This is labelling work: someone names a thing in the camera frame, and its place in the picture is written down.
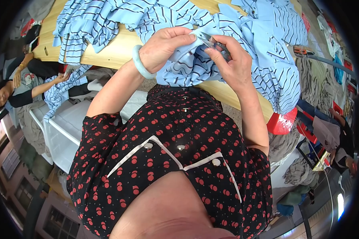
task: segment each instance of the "gray t-shirt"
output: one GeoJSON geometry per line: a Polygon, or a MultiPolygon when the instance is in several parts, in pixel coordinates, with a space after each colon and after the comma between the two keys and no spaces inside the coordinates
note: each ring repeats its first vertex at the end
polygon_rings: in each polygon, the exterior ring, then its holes
{"type": "MultiPolygon", "coordinates": [[[[13,79],[13,76],[16,72],[18,67],[14,70],[14,72],[11,74],[9,79],[13,79]]],[[[26,91],[29,91],[30,89],[35,88],[38,85],[41,85],[44,83],[44,80],[41,77],[36,76],[35,74],[31,73],[29,69],[26,67],[21,71],[21,82],[20,86],[14,90],[13,96],[22,94],[26,91]]],[[[38,95],[35,98],[33,98],[34,101],[42,101],[42,95],[38,95]]]]}

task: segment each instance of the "person lying down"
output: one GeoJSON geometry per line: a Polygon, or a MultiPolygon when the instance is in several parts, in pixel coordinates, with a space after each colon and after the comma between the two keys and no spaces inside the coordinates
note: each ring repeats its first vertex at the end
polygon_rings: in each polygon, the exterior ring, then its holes
{"type": "MultiPolygon", "coordinates": [[[[33,53],[25,55],[21,64],[13,71],[9,79],[0,82],[0,108],[7,101],[12,107],[18,108],[34,101],[45,99],[44,93],[53,85],[67,81],[70,74],[58,74],[58,68],[48,62],[33,58],[33,53]],[[57,77],[45,83],[47,78],[57,77]]],[[[91,91],[100,91],[102,85],[98,80],[74,86],[68,90],[69,97],[86,95],[91,91]]]]}

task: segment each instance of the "red plastic stool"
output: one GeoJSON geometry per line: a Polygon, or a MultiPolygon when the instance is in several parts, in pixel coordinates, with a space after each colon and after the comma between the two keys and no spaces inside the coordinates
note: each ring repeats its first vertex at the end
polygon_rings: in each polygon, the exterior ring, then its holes
{"type": "Polygon", "coordinates": [[[332,108],[342,116],[342,115],[343,115],[343,110],[339,107],[339,105],[337,105],[337,104],[335,103],[335,101],[332,101],[332,103],[333,103],[333,107],[332,107],[332,108]]]}
{"type": "Polygon", "coordinates": [[[275,135],[287,135],[291,131],[297,112],[297,108],[293,108],[292,111],[285,115],[273,113],[267,123],[267,130],[275,135]]]}
{"type": "MultiPolygon", "coordinates": [[[[314,120],[314,118],[309,115],[308,113],[306,113],[305,111],[303,111],[303,113],[311,120],[314,120]]],[[[312,134],[311,131],[307,130],[307,127],[304,123],[301,123],[301,126],[299,126],[299,124],[297,125],[297,130],[301,135],[306,135],[306,138],[312,142],[313,144],[316,144],[316,142],[318,141],[318,139],[316,138],[316,136],[314,134],[312,134]]]]}

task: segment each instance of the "cartoon print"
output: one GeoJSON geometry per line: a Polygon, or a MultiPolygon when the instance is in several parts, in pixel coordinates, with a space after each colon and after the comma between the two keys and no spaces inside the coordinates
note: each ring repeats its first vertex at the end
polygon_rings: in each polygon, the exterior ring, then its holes
{"type": "Polygon", "coordinates": [[[183,166],[222,153],[223,157],[217,158],[220,166],[209,161],[185,174],[214,227],[224,228],[237,238],[255,237],[267,227],[272,213],[266,155],[245,146],[237,125],[222,112],[219,102],[203,96],[184,99],[189,93],[183,91],[157,96],[167,88],[153,87],[148,102],[125,125],[119,113],[85,118],[82,141],[67,178],[80,220],[86,229],[108,238],[134,198],[155,180],[178,170],[167,152],[150,141],[151,149],[138,150],[108,176],[120,159],[154,135],[183,166]],[[182,111],[185,107],[189,108],[187,112],[182,111]]]}
{"type": "Polygon", "coordinates": [[[35,78],[35,75],[33,73],[27,73],[24,75],[25,84],[29,85],[32,83],[33,79],[35,78]]]}

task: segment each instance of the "wooden table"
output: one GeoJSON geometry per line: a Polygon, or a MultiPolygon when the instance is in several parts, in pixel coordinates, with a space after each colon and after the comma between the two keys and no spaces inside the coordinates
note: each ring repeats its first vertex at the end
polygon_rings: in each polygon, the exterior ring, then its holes
{"type": "MultiPolygon", "coordinates": [[[[35,58],[39,58],[42,61],[58,61],[60,47],[52,46],[54,37],[52,32],[56,28],[57,17],[64,8],[66,2],[67,0],[56,0],[50,13],[44,19],[40,29],[39,46],[33,51],[35,58]]],[[[219,12],[219,3],[226,3],[239,11],[242,15],[247,15],[247,13],[238,6],[231,5],[230,2],[231,0],[192,0],[192,3],[197,7],[207,9],[211,14],[219,12]]],[[[301,5],[296,0],[291,0],[291,2],[294,4],[296,11],[301,15],[301,5]]],[[[96,54],[89,44],[81,57],[81,63],[119,69],[125,62],[130,60],[132,58],[132,48],[135,45],[142,45],[142,42],[135,31],[126,30],[124,24],[119,24],[119,28],[118,35],[99,53],[96,54]]],[[[199,84],[198,87],[208,91],[217,100],[239,110],[241,109],[237,95],[227,84],[218,81],[205,81],[199,84]]],[[[268,122],[273,114],[273,108],[270,102],[263,98],[259,93],[258,97],[259,102],[261,103],[263,116],[265,121],[268,122]]]]}

